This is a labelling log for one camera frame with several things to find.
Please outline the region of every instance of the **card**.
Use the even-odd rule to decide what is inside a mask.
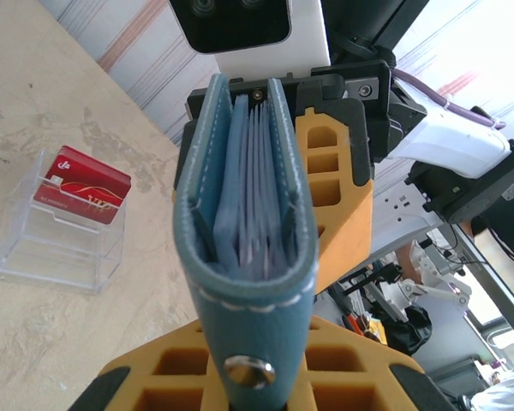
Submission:
[[[61,147],[45,178],[35,200],[104,224],[112,222],[131,188],[129,175],[69,146]]]

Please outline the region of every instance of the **clear acrylic card holder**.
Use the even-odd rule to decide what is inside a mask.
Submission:
[[[0,225],[0,280],[51,285],[97,294],[111,280],[123,255],[126,200],[103,224],[34,199],[55,154],[42,152],[9,196]],[[72,194],[69,203],[102,211]]]

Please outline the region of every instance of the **black bag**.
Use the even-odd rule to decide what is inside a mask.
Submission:
[[[407,323],[392,319],[377,303],[371,313],[385,327],[388,346],[406,355],[416,353],[432,335],[432,322],[427,310],[415,304],[405,309],[409,319]]]

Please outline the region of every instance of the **blue leather wallet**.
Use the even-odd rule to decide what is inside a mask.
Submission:
[[[212,77],[177,185],[174,236],[231,406],[278,411],[302,362],[318,235],[279,80],[232,103]]]

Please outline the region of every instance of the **red vip card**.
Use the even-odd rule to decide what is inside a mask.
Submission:
[[[130,176],[69,146],[61,147],[45,178],[35,200],[104,224],[111,223],[131,188]]]

